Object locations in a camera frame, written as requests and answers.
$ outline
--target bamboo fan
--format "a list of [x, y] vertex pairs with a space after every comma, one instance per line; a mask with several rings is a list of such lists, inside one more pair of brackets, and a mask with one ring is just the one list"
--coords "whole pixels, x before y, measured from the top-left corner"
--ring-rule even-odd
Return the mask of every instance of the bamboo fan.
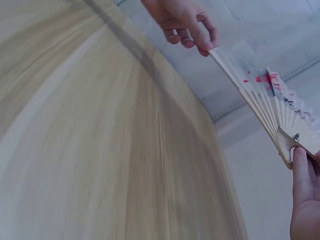
[[304, 148], [315, 159], [320, 148], [320, 120], [279, 74], [269, 69], [245, 74], [219, 48], [210, 54], [258, 117], [285, 165], [292, 169], [290, 151], [294, 147]]

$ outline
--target metal rivet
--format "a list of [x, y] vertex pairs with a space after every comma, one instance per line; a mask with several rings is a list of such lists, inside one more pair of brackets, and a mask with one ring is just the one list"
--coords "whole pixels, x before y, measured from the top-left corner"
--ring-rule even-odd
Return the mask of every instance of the metal rivet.
[[293, 140], [298, 143], [300, 142], [300, 133], [297, 133], [296, 135], [293, 136]]

